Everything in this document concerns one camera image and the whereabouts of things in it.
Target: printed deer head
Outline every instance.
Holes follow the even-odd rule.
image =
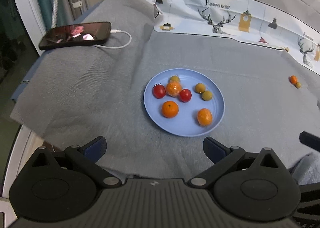
[[[225,20],[225,17],[223,17],[223,20],[222,20],[222,21],[219,21],[217,24],[214,24],[213,21],[212,21],[212,19],[210,18],[210,15],[211,15],[211,14],[209,13],[208,16],[205,15],[205,11],[206,11],[208,8],[209,8],[209,7],[207,7],[206,9],[204,9],[201,13],[200,13],[200,11],[199,11],[199,9],[198,9],[198,12],[199,12],[201,18],[202,18],[202,19],[205,19],[205,20],[208,22],[209,25],[212,25],[212,32],[213,32],[213,33],[227,34],[227,33],[223,32],[223,31],[220,29],[220,27],[223,27],[223,25],[226,24],[226,23],[232,22],[236,16],[234,16],[234,17],[231,19],[231,14],[227,11],[227,13],[228,13],[228,15],[229,15],[229,16],[228,16],[228,19]]]
[[[303,44],[304,44],[304,43],[302,43],[301,41],[304,40],[304,39],[305,39],[305,38],[299,39],[299,37],[298,37],[298,45],[299,45],[299,47],[300,47],[300,53],[303,54],[303,59],[302,59],[302,61],[303,61],[303,63],[306,64],[307,66],[310,66],[311,68],[313,68],[313,64],[312,64],[310,61],[307,60],[307,53],[313,52],[313,50],[314,50],[315,48],[314,48],[314,46],[313,46],[313,44],[312,44],[312,47],[311,47],[311,48],[308,48],[307,50],[303,50]]]

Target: orange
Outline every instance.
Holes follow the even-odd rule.
[[[182,91],[182,86],[177,81],[170,81],[166,88],[167,94],[173,97],[177,97],[179,93]]]
[[[295,85],[298,82],[298,79],[296,76],[291,76],[290,77],[290,82],[292,83],[292,85]]]
[[[179,107],[174,101],[167,101],[163,103],[161,113],[164,117],[173,118],[179,112]]]
[[[212,114],[209,109],[203,108],[198,111],[197,119],[200,126],[207,126],[212,123]]]

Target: plate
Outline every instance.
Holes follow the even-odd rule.
[[[180,78],[182,88],[189,89],[192,93],[189,102],[182,102],[179,98],[166,95],[162,99],[157,99],[152,94],[152,88],[155,84],[162,84],[166,87],[169,79],[177,75]],[[201,94],[195,92],[197,83],[203,83],[206,90],[213,94],[210,101],[204,101]],[[217,85],[205,75],[190,69],[174,68],[163,71],[154,76],[146,86],[143,95],[144,106],[150,118],[162,129],[172,134],[183,137],[201,136],[214,130],[221,122],[225,104],[222,93]],[[166,101],[174,101],[179,106],[179,113],[173,118],[165,118],[161,114],[162,104]],[[210,125],[202,127],[197,120],[197,113],[200,109],[207,108],[211,111],[213,121]]]

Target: black pendant lamp illustration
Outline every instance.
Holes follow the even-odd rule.
[[[276,29],[278,27],[278,24],[277,24],[277,19],[274,18],[273,19],[273,22],[269,23],[268,27],[272,28],[272,29]]]

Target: smartphone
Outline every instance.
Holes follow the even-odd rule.
[[[40,50],[103,44],[110,37],[110,22],[90,22],[49,30],[39,43]]]

